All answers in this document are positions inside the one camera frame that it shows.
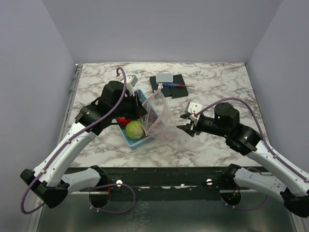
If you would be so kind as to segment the blue plastic basket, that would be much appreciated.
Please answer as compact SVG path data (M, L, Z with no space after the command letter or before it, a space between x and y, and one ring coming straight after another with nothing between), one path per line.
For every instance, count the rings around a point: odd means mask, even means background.
M140 89L135 89L135 91L138 93L138 97L141 103L143 103L145 100L147 100L147 97L145 95L145 93ZM126 133L125 133L125 128L122 128L121 126L118 126L123 138L125 139L127 145L132 149L136 149L144 144L147 144L151 141L154 140L154 138L152 138L151 136L143 136L140 139L137 140L131 140L127 137Z

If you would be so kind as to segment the clear pink zip top bag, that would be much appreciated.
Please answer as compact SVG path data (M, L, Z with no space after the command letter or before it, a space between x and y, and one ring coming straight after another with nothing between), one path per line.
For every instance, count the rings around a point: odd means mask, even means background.
M142 106L147 110L147 115L140 118L146 135L175 150L184 150L190 144L192 137L176 127L178 121L161 89L148 97Z

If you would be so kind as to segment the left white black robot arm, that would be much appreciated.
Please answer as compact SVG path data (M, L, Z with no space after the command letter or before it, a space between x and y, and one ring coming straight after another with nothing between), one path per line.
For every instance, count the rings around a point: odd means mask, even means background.
M119 81L110 81L100 97L80 109L67 135L53 152L33 170L25 169L20 177L49 208L60 205L72 192L85 188L103 190L107 174L97 165L84 171L66 174L75 158L100 133L119 117L139 119L147 114L138 93L130 93Z

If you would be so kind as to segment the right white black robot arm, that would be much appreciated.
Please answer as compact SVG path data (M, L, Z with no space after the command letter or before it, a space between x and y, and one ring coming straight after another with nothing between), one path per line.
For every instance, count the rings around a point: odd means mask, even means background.
M212 104L214 117L205 116L201 104L189 102L180 117L190 123L178 128L190 136L202 132L225 138L232 150L262 165L271 177L250 172L239 165L230 164L220 181L225 189L248 188L276 198L291 213L309 216L309 174L271 147L261 130L241 124L239 111L230 103L218 101Z

